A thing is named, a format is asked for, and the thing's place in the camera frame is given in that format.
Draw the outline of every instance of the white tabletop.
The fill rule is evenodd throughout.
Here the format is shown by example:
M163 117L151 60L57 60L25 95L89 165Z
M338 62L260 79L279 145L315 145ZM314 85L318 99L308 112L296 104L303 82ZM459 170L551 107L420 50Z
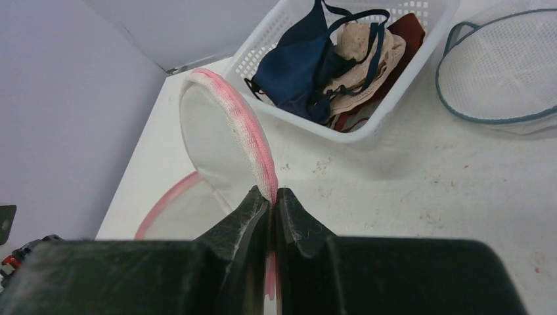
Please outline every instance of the white tabletop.
M557 314L557 129L517 136L457 119L436 97L437 61L369 152L259 115L279 184L339 235L485 242L530 313ZM226 62L206 68L221 72ZM156 201L194 171L178 118L185 75L166 79L97 239L133 238Z

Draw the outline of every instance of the wall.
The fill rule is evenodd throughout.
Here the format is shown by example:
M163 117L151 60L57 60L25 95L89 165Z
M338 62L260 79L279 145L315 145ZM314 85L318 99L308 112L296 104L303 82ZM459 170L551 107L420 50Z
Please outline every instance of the wall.
M278 0L84 0L166 70L232 56Z
M166 74L81 1L0 1L0 30L9 242L92 238Z

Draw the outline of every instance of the mesh laundry bag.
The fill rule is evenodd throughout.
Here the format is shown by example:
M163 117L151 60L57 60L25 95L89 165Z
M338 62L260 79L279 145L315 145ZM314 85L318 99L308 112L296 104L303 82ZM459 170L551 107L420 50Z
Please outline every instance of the mesh laundry bag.
M255 185L274 204L278 189L267 139L246 101L205 69L185 78L179 96L182 136L196 172L171 188L135 238L191 240L240 204Z
M437 67L445 107L526 134L557 125L557 1L503 1L457 24Z

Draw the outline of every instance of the brown garment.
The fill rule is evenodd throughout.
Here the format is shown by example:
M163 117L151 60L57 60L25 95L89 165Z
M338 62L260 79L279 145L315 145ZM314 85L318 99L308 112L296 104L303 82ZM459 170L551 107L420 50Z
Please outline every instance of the brown garment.
M424 28L422 27L420 21L418 21L418 18L414 15L414 13L408 13L404 15L396 22L391 24L387 29L389 29L392 34L398 35L406 41L406 49L404 50L404 55L400 59L398 65L393 69L391 74L389 74L385 82L373 94L373 97L371 99L359 105L358 107L353 108L349 112L340 114L340 117L338 118L334 126L334 130L342 131L344 129L346 119L350 115L356 114L362 107L368 104L372 104L373 102L377 102L378 100L382 100L383 98L385 98L397 79L403 73L404 69L406 69L412 58L414 58L414 55L418 52L418 49L422 46L424 37L426 36Z

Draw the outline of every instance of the white plastic basket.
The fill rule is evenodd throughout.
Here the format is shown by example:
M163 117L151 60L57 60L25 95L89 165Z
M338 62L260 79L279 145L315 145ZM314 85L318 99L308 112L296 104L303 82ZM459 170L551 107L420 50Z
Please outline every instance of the white plastic basket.
M402 73L395 85L391 88L381 105L371 118L360 129L352 133L340 133L313 123L306 119L281 110L270 101L262 102L254 98L244 82L244 78L251 78L257 71L261 59L279 41L283 33L301 20L313 6L313 0L280 0L277 5L259 23L255 31L249 36L238 52L232 57L231 62L223 73L223 77L256 109L266 114L275 116L283 121L298 126L310 133L327 138L333 142L353 144L356 147L368 147L380 135L382 129L389 123L396 105L409 89L410 84L419 74L437 44L448 31L451 19L455 15L460 3L459 0L427 0L427 1L400 1L400 0L374 0L373 3L363 3L364 0L327 1L329 5L345 8L351 12L360 12L368 9L386 9L391 13L388 24L398 18L413 12L426 30L426 38L420 50L416 53L406 70ZM329 24L339 19L340 16L324 10ZM379 19L379 16L370 16L367 19Z

